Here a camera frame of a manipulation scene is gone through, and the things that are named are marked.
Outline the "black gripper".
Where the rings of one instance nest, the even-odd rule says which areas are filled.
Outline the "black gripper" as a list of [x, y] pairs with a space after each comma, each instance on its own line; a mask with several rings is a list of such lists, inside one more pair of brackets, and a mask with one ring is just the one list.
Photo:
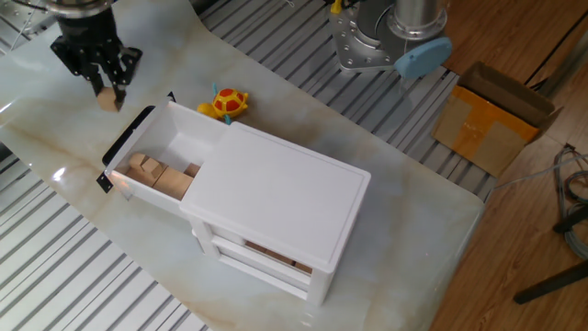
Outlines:
[[142, 51], [121, 45], [113, 10], [109, 8], [91, 17], [58, 17], [57, 23], [62, 35], [51, 44], [51, 49], [71, 74], [82, 76], [91, 84], [96, 97], [104, 83], [98, 65], [91, 62], [89, 51], [97, 47], [106, 52], [114, 107], [120, 111], [126, 87], [135, 75]]

